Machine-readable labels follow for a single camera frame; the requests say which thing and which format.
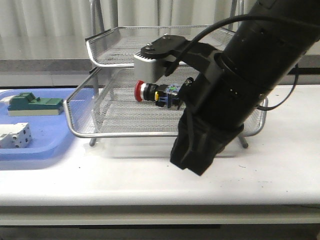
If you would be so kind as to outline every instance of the screw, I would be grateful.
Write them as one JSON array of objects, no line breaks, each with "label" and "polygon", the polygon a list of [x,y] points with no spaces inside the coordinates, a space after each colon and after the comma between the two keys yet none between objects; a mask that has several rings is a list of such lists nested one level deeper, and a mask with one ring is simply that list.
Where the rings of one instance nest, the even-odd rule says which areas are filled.
[{"label": "screw", "polygon": [[194,79],[192,77],[188,77],[185,82],[184,85],[185,86],[189,86],[190,84],[192,84],[194,82]]},{"label": "screw", "polygon": [[153,44],[152,43],[147,43],[145,49],[154,50]]},{"label": "screw", "polygon": [[237,91],[234,91],[232,88],[230,89],[230,93],[234,94],[234,96],[237,96],[237,95],[238,95],[238,92],[237,92]]},{"label": "screw", "polygon": [[162,39],[170,39],[170,36],[168,33],[163,34]]},{"label": "screw", "polygon": [[265,98],[266,98],[266,95],[264,95],[263,93],[260,93],[259,99],[260,99],[260,100],[263,100],[263,99],[265,99]]}]

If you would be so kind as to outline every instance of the wire mesh tray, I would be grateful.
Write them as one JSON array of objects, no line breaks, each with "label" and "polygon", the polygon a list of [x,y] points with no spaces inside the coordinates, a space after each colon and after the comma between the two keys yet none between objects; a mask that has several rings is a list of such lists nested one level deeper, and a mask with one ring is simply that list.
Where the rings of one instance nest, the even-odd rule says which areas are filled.
[{"label": "wire mesh tray", "polygon": [[[157,84],[180,84],[198,72],[181,66]],[[70,130],[82,138],[174,137],[184,110],[158,107],[154,102],[137,102],[133,68],[98,68],[64,102]],[[244,124],[244,136],[257,134],[266,113],[255,110]]]},{"label": "wire mesh tray", "polygon": [[[87,38],[86,47],[91,61],[98,67],[130,67],[134,65],[134,54],[164,34],[180,35],[191,40],[207,27],[207,25],[116,27]],[[201,42],[224,50],[233,35],[234,32],[220,28],[208,34]]]}]

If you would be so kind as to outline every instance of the white terminal block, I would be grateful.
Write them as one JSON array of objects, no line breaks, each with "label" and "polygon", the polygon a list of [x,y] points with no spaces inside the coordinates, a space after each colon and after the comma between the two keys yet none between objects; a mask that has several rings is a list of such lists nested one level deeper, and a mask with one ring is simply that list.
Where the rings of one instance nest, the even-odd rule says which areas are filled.
[{"label": "white terminal block", "polygon": [[0,149],[25,148],[31,140],[28,122],[0,124]]}]

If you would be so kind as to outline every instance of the electrical component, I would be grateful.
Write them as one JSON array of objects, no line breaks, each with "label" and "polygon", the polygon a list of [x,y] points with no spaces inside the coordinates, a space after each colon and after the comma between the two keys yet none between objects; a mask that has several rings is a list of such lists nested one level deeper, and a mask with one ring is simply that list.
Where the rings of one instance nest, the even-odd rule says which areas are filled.
[{"label": "electrical component", "polygon": [[63,111],[62,98],[35,97],[32,92],[22,92],[10,100],[9,116],[59,115]]},{"label": "electrical component", "polygon": [[[189,77],[187,81],[193,82],[194,80]],[[183,104],[183,101],[178,96],[180,88],[178,84],[157,85],[139,80],[134,88],[134,97],[138,102],[146,100],[155,102],[155,105],[159,107],[166,106],[169,109],[172,106],[176,106],[179,109]]]},{"label": "electrical component", "polygon": [[31,140],[29,123],[0,124],[0,149],[25,148]]}]

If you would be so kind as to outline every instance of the tray leg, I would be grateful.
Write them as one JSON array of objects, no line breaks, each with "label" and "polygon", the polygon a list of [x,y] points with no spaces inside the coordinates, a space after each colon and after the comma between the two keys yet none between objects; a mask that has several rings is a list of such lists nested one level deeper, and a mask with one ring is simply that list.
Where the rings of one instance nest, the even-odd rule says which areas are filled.
[{"label": "tray leg", "polygon": [[100,0],[90,0],[91,35],[97,34],[96,15],[98,17],[100,32],[104,32],[105,26]]},{"label": "tray leg", "polygon": [[244,149],[247,149],[249,147],[249,144],[242,133],[238,135],[238,139]]},{"label": "tray leg", "polygon": [[93,83],[93,91],[94,91],[94,96],[99,95],[99,81],[98,81],[98,76],[95,75],[92,79]]},{"label": "tray leg", "polygon": [[96,137],[93,137],[90,139],[90,142],[89,142],[89,145],[90,147],[93,147],[96,145],[96,142],[97,142],[97,138]]}]

